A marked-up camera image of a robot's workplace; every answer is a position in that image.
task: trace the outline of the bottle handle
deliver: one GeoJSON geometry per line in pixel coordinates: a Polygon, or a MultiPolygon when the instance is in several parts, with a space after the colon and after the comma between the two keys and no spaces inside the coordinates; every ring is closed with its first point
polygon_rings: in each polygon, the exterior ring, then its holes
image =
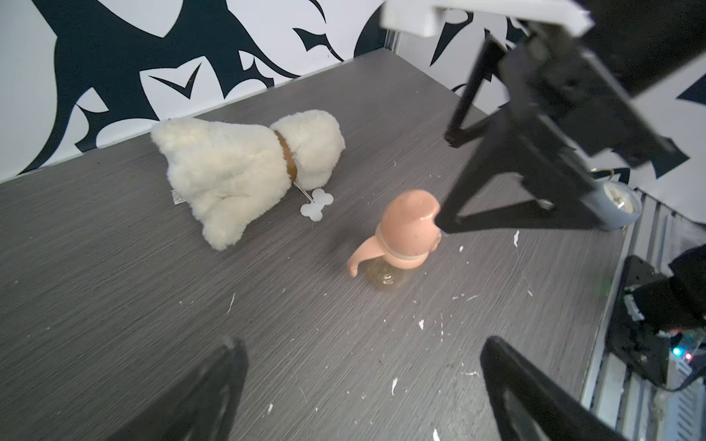
{"type": "Polygon", "coordinates": [[[363,242],[358,249],[355,250],[355,253],[353,253],[350,259],[348,259],[348,272],[352,277],[355,277],[358,275],[358,265],[360,262],[363,260],[379,258],[382,255],[385,255],[385,252],[380,246],[378,238],[372,236],[363,242]]]}
{"type": "Polygon", "coordinates": [[[440,242],[441,242],[441,231],[439,231],[439,236],[438,236],[438,238],[436,238],[436,242],[433,243],[433,245],[431,246],[431,250],[429,250],[429,252],[433,253],[434,251],[436,251],[440,242]]]}

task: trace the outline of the plush dog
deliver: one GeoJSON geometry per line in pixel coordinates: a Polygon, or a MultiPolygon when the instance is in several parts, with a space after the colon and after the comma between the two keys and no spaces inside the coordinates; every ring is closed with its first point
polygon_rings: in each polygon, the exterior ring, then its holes
{"type": "Polygon", "coordinates": [[[304,190],[326,184],[345,149],[338,122],[322,110],[285,116],[269,128],[170,119],[152,129],[152,140],[169,162],[169,183],[216,250],[236,243],[293,182],[304,190]]]}

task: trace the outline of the brown collar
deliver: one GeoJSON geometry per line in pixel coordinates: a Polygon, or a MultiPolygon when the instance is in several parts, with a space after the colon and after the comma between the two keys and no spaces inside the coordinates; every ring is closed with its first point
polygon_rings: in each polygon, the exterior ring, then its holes
{"type": "Polygon", "coordinates": [[[292,156],[292,151],[285,141],[285,137],[278,131],[275,131],[277,139],[280,140],[280,145],[282,146],[282,151],[285,154],[285,161],[287,161],[287,173],[289,174],[289,179],[294,183],[297,179],[297,165],[294,163],[294,158],[292,156]]]}

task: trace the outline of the white paint speck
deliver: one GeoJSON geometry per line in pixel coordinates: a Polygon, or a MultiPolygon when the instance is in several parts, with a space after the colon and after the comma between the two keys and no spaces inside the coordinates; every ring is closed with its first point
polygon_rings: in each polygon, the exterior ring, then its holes
{"type": "Polygon", "coordinates": [[[235,293],[233,293],[233,298],[230,299],[230,306],[228,307],[228,312],[226,312],[225,315],[230,314],[230,308],[233,307],[233,301],[235,301],[235,293]]]}

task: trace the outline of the pink bottle cap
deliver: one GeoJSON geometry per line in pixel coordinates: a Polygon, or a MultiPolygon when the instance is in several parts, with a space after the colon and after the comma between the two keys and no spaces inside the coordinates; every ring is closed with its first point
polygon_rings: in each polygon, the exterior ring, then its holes
{"type": "Polygon", "coordinates": [[[385,208],[383,218],[372,236],[348,260],[348,271],[355,277],[363,260],[384,258],[404,270],[417,268],[441,240],[434,224],[439,202],[424,190],[409,190],[397,196],[385,208]]]}

